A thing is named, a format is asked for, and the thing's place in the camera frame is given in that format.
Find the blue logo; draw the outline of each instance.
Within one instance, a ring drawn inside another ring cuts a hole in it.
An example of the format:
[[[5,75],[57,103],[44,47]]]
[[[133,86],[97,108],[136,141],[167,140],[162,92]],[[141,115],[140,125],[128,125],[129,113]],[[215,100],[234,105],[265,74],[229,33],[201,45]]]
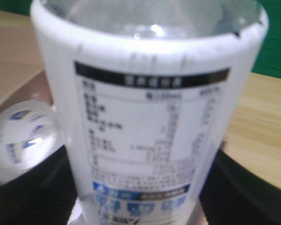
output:
[[[172,211],[177,210],[185,201],[185,196],[175,199],[175,200],[168,200],[162,203],[161,210],[162,211]]]
[[[24,118],[25,115],[27,115],[30,112],[31,112],[31,110],[29,110],[29,109],[22,110],[22,111],[12,114],[9,119],[10,120],[21,120]]]
[[[148,216],[154,210],[154,203],[128,203],[127,210],[131,217]]]
[[[108,199],[101,194],[96,194],[96,200],[99,203],[101,211],[112,211],[116,213],[121,208],[119,201]]]

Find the plastic bottle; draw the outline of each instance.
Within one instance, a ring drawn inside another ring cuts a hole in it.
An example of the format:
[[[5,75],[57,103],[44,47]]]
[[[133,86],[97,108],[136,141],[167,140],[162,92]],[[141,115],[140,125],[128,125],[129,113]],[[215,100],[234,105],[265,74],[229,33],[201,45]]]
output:
[[[88,225],[185,225],[268,28],[253,0],[34,0]]]

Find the nutrition facts label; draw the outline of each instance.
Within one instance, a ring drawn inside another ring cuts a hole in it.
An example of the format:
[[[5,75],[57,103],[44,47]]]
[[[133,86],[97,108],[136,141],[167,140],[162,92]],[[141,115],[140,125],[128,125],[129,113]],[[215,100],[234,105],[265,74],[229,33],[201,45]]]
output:
[[[134,191],[191,184],[229,70],[144,76],[75,68],[92,179]]]

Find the black object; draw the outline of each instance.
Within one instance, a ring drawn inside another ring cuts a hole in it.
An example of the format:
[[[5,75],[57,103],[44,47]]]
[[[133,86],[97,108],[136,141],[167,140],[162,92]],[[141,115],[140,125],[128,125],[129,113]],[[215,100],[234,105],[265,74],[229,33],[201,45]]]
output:
[[[200,195],[209,225],[279,225],[281,190],[219,151]]]
[[[66,225],[77,193],[65,147],[0,186],[0,225]]]

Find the white bottle label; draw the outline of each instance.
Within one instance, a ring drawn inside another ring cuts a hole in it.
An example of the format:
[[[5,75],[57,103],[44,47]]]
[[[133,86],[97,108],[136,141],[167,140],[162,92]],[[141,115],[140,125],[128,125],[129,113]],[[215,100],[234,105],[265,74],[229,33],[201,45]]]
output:
[[[229,69],[147,76],[75,68],[100,223],[175,224]]]

